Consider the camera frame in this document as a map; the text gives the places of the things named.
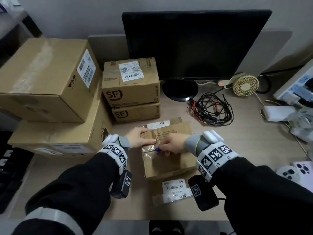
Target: black jacket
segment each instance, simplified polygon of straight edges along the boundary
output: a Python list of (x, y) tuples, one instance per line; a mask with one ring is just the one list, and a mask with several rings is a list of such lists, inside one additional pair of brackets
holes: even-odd
[[(74, 166), (35, 194), (26, 213), (38, 207), (61, 210), (91, 235), (110, 206), (109, 187), (118, 175), (115, 161), (97, 153)], [(313, 234), (313, 193), (278, 176), (267, 166), (235, 158), (218, 169), (212, 182), (225, 194), (225, 212), (237, 235)], [(65, 225), (48, 220), (21, 222), (13, 235), (70, 234)]]

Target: black cable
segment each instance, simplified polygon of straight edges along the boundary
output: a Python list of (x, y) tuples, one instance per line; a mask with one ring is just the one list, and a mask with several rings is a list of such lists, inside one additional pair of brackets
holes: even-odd
[(291, 70), (295, 70), (295, 69), (298, 69), (298, 68), (302, 68), (304, 65), (299, 65), (299, 66), (296, 66), (296, 67), (293, 67), (293, 68), (286, 68), (286, 69), (281, 69), (281, 70), (276, 70), (276, 71), (270, 71), (270, 72), (262, 72), (260, 74), (261, 75), (268, 75), (268, 74), (274, 74), (274, 73), (281, 73), (281, 72), (287, 72), (287, 71), (291, 71)]
[(271, 83), (271, 80), (269, 79), (269, 77), (267, 75), (262, 75), (262, 76), (263, 76), (263, 78), (265, 79), (265, 81), (267, 83), (267, 89), (265, 91), (257, 90), (256, 93), (266, 94), (266, 93), (268, 93), (272, 89), (272, 83)]
[(204, 93), (195, 103), (198, 110), (197, 116), (206, 124), (226, 126), (230, 125), (234, 120), (233, 108), (225, 99), (224, 94), (222, 94), (223, 99), (216, 96), (216, 93), (221, 90), (223, 88), (214, 93)]

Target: person's left hand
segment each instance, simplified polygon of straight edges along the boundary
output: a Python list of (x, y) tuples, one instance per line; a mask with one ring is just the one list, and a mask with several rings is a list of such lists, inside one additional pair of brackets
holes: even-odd
[(133, 147), (133, 148), (137, 148), (143, 145), (152, 145), (156, 143), (156, 139), (154, 138), (141, 138), (140, 134), (150, 131), (151, 129), (148, 128), (133, 128), (131, 129), (126, 135), (125, 137), (128, 139), (129, 144)]

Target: person's right hand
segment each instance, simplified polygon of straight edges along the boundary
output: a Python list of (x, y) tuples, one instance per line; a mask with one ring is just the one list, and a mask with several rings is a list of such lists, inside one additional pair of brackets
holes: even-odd
[(164, 151), (166, 156), (169, 156), (170, 152), (183, 153), (186, 151), (185, 142), (189, 136), (189, 134), (184, 133), (169, 133), (160, 142), (159, 149)]

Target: monitor screen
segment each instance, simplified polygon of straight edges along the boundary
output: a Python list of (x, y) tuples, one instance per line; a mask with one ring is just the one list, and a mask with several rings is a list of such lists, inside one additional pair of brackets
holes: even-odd
[(270, 10), (124, 12), (132, 59), (154, 57), (160, 80), (231, 79)]

